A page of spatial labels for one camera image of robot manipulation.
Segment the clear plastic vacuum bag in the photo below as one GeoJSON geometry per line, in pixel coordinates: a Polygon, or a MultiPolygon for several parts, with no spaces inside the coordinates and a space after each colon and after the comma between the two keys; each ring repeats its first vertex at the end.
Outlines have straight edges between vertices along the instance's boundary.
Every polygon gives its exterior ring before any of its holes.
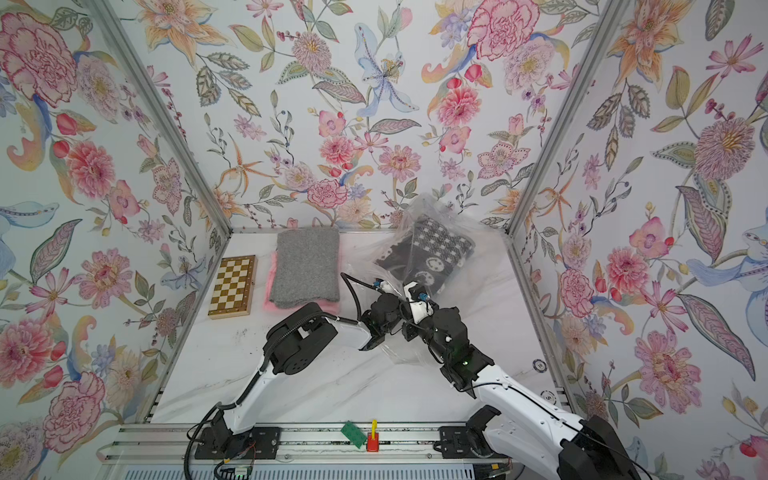
{"type": "Polygon", "coordinates": [[[350,285],[374,292],[372,304],[361,307],[369,332],[363,351],[397,334],[429,338],[434,311],[476,303],[508,261],[500,231],[436,200],[419,196],[402,214],[392,233],[355,250],[345,268],[350,285]]]}

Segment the black white patterned blanket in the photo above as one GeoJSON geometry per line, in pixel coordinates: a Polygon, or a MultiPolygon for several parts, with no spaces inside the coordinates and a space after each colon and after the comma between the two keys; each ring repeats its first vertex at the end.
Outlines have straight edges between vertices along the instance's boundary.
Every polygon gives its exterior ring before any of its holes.
{"type": "Polygon", "coordinates": [[[444,290],[452,274],[464,266],[474,249],[471,238],[422,215],[401,240],[383,251],[375,264],[403,285],[418,282],[434,296],[444,290]]]}

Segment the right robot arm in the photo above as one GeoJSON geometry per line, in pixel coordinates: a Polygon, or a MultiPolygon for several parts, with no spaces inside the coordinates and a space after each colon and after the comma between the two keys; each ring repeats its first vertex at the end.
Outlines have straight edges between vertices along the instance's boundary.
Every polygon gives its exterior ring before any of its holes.
{"type": "Polygon", "coordinates": [[[435,354],[443,377],[483,404],[493,429],[475,430],[490,449],[518,460],[546,479],[641,479],[650,474],[632,460],[602,417],[585,420],[534,393],[508,375],[468,338],[457,308],[407,302],[399,308],[406,338],[416,335],[435,354]]]}

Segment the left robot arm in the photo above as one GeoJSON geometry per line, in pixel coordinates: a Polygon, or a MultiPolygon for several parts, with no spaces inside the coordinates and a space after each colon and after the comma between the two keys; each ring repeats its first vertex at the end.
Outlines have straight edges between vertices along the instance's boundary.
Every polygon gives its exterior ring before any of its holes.
{"type": "Polygon", "coordinates": [[[358,320],[333,315],[315,302],[304,305],[268,331],[262,363],[243,392],[216,406],[214,432],[250,431],[257,423],[258,398],[278,376],[302,372],[330,345],[372,350],[402,319],[402,300],[391,293],[381,294],[358,320]]]}

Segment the red yellow clip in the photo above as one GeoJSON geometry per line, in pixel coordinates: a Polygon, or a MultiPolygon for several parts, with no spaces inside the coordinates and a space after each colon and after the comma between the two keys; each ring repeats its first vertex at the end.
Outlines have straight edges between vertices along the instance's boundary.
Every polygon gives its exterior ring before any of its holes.
{"type": "Polygon", "coordinates": [[[373,420],[371,423],[371,429],[367,437],[366,451],[369,453],[378,452],[380,449],[378,421],[373,420]]]}

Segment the green tag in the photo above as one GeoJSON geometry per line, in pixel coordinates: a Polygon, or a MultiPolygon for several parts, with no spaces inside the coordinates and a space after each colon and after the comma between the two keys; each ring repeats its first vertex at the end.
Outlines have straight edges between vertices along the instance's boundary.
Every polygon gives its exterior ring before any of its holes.
{"type": "Polygon", "coordinates": [[[341,433],[351,445],[358,449],[367,444],[367,434],[353,422],[345,422],[341,428],[341,433]]]}

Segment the wooden chessboard box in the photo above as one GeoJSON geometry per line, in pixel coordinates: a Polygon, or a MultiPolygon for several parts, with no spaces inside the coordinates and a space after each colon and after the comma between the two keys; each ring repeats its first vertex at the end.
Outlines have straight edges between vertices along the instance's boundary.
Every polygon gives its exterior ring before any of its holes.
{"type": "Polygon", "coordinates": [[[221,260],[207,312],[209,318],[224,319],[250,314],[257,265],[255,255],[221,260]]]}

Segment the small circuit board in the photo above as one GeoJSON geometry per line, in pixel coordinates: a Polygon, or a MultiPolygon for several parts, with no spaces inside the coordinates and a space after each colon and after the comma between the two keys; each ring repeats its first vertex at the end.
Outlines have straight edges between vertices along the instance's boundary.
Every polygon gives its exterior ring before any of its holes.
{"type": "Polygon", "coordinates": [[[222,460],[213,471],[215,480],[250,480],[253,466],[245,464],[232,464],[222,460]]]}

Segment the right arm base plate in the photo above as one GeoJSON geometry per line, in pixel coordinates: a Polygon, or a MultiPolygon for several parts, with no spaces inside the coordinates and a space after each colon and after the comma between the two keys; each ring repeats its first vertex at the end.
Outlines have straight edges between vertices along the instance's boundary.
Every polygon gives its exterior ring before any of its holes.
{"type": "Polygon", "coordinates": [[[439,438],[433,443],[433,449],[443,459],[502,459],[504,455],[491,449],[484,436],[484,431],[462,426],[441,426],[439,438]]]}

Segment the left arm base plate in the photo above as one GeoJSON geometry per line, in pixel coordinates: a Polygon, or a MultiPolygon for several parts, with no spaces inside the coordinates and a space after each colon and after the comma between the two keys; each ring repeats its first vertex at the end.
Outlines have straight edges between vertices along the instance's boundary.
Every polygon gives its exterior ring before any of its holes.
{"type": "Polygon", "coordinates": [[[241,434],[228,434],[227,430],[205,427],[195,460],[250,459],[275,460],[282,430],[279,427],[254,427],[241,434]]]}

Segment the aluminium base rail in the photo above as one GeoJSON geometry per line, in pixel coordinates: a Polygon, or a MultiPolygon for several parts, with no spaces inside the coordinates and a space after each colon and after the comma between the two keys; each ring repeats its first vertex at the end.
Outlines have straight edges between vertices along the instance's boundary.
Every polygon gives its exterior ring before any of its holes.
{"type": "MultiPolygon", "coordinates": [[[[411,464],[442,463],[434,449],[440,440],[439,423],[378,425],[380,447],[369,452],[357,448],[341,433],[340,423],[278,423],[281,429],[274,465],[299,464],[411,464]]],[[[188,445],[191,424],[147,423],[123,426],[97,458],[104,464],[178,464],[188,445]]]]}

